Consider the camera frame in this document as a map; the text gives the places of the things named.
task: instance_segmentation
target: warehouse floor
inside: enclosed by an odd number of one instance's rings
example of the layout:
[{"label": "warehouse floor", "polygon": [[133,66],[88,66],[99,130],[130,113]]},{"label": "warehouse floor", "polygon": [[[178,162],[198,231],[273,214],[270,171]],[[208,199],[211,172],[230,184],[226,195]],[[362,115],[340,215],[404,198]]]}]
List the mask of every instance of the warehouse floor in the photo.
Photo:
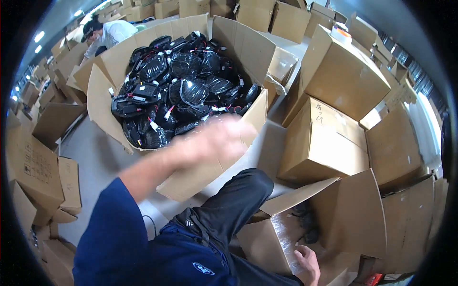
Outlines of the warehouse floor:
[{"label": "warehouse floor", "polygon": [[[147,23],[146,26],[152,27],[175,18],[178,18],[178,16],[152,21]],[[212,20],[209,20],[208,24],[211,35]],[[304,38],[303,43],[299,45],[268,33],[263,34],[279,47],[296,55],[299,58],[299,62],[302,60],[308,46],[307,38]],[[298,71],[299,68],[297,67],[291,79],[295,78]],[[289,89],[291,84],[292,80],[288,82],[286,88]],[[284,103],[280,104],[281,102],[282,98],[279,98],[276,104],[273,105],[268,114],[269,119],[247,153],[224,174],[210,183],[202,192],[183,203],[154,193],[149,199],[139,204],[142,214],[151,216],[159,230],[173,216],[183,211],[186,207],[200,206],[207,198],[216,194],[232,176],[241,170],[251,167],[264,170],[275,182],[271,197],[293,190],[291,187],[294,186],[276,179],[286,133],[286,129],[278,124],[283,117],[282,113],[284,110]],[[96,124],[90,121],[89,117],[86,117],[80,122],[64,139],[60,145],[59,155],[74,159],[79,164],[82,211],[77,215],[78,219],[76,221],[59,224],[59,234],[77,246],[81,235],[88,225],[90,215],[100,192],[117,177],[119,171],[138,161],[140,156],[138,154],[127,154],[117,141],[106,135]],[[145,224],[148,230],[148,238],[154,238],[154,229],[148,218],[145,218]]]}]

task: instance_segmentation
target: bubble wrap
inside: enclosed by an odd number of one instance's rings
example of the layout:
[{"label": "bubble wrap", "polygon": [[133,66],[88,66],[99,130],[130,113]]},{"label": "bubble wrap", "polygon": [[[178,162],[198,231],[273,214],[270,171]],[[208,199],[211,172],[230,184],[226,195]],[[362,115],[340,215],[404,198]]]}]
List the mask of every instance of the bubble wrap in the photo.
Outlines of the bubble wrap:
[{"label": "bubble wrap", "polygon": [[304,269],[299,265],[299,262],[297,261],[294,255],[294,251],[296,250],[296,242],[298,239],[294,239],[293,237],[291,237],[291,232],[285,226],[286,220],[295,220],[297,226],[299,225],[299,220],[297,217],[287,217],[287,213],[291,212],[292,210],[286,210],[282,213],[273,215],[270,220],[272,221],[273,228],[275,229],[275,232],[278,236],[280,245],[282,246],[282,250],[285,253],[289,267],[291,268],[291,272],[293,273],[293,275],[297,275],[300,272],[304,271]]}]

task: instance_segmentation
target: ceiling light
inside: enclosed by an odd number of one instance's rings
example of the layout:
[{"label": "ceiling light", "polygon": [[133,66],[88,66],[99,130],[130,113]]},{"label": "ceiling light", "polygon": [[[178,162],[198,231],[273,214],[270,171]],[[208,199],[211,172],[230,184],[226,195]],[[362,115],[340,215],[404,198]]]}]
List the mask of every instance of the ceiling light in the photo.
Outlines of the ceiling light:
[{"label": "ceiling light", "polygon": [[41,40],[43,36],[44,36],[44,31],[41,31],[40,33],[38,33],[38,35],[35,36],[35,42],[38,43],[38,41]]}]

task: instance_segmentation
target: wire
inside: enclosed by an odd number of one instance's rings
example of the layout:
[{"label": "wire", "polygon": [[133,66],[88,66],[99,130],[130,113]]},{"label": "wire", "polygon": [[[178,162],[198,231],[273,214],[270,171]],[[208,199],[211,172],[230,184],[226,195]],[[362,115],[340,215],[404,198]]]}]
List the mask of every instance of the wire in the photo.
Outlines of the wire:
[{"label": "wire", "polygon": [[154,223],[153,219],[152,219],[150,216],[147,216],[147,215],[142,216],[142,218],[144,218],[144,217],[149,217],[149,219],[153,222],[153,226],[154,226],[154,237],[158,236],[158,233],[156,232],[156,224]]}]

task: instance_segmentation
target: worker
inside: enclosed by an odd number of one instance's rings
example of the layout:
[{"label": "worker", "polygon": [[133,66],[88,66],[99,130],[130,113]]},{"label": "worker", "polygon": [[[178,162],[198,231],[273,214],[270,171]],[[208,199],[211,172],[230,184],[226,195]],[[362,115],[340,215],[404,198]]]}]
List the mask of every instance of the worker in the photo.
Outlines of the worker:
[{"label": "worker", "polygon": [[81,42],[84,43],[89,40],[92,44],[84,54],[80,65],[83,65],[91,57],[97,56],[107,49],[111,49],[136,32],[137,28],[127,21],[116,20],[102,24],[98,21],[98,15],[93,15],[92,19],[83,27]]},{"label": "worker", "polygon": [[[201,207],[185,209],[148,241],[138,203],[174,171],[240,157],[247,149],[240,138],[256,135],[251,124],[230,115],[199,131],[146,155],[101,192],[76,250],[75,285],[303,285],[295,276],[268,273],[228,250],[232,237],[273,191],[272,180],[259,169],[241,171]],[[300,246],[294,254],[309,272],[306,284],[318,285],[315,253]]]}]

